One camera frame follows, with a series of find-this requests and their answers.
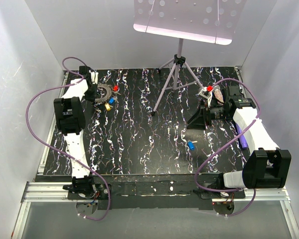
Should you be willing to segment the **round metal keyring disc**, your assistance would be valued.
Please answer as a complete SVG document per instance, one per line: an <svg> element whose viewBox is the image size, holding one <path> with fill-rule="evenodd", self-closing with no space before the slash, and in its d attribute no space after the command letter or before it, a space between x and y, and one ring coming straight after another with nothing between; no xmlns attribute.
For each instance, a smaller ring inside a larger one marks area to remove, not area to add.
<svg viewBox="0 0 299 239"><path fill-rule="evenodd" d="M99 84L97 86L97 95L94 100L94 103L101 104L105 103L107 100L110 99L113 93L113 87L107 84Z"/></svg>

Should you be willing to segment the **blue tagged key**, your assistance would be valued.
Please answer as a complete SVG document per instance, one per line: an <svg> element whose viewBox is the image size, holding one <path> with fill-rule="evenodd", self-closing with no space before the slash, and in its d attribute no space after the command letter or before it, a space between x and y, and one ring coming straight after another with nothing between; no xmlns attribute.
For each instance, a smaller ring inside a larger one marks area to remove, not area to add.
<svg viewBox="0 0 299 239"><path fill-rule="evenodd" d="M197 143L197 141L188 141L187 146L189 147L190 150L194 150L196 143Z"/></svg>

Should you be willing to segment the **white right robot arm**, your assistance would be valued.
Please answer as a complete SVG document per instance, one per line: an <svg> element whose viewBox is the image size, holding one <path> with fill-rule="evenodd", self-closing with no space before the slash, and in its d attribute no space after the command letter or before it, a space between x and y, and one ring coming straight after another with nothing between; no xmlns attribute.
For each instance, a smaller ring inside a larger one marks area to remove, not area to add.
<svg viewBox="0 0 299 239"><path fill-rule="evenodd" d="M187 122L187 129L205 130L213 120L233 120L247 143L250 157L241 171L220 173L204 190L229 197L234 189L276 189L285 186L291 154L271 139L258 118L256 104L245 98L238 86L209 86L196 113Z"/></svg>

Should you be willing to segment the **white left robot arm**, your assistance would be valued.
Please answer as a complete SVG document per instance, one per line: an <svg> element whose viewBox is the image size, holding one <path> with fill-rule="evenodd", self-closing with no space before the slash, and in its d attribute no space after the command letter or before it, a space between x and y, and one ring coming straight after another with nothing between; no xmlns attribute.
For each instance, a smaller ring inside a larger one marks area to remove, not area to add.
<svg viewBox="0 0 299 239"><path fill-rule="evenodd" d="M54 111L56 124L67 143L68 154L72 157L72 184L63 186L64 190L91 199L96 194L96 187L91 171L86 168L87 159L83 143L86 120L81 105L82 99L95 102L98 95L98 73L88 66L80 66L79 74L84 77L72 80L66 93L55 99Z"/></svg>

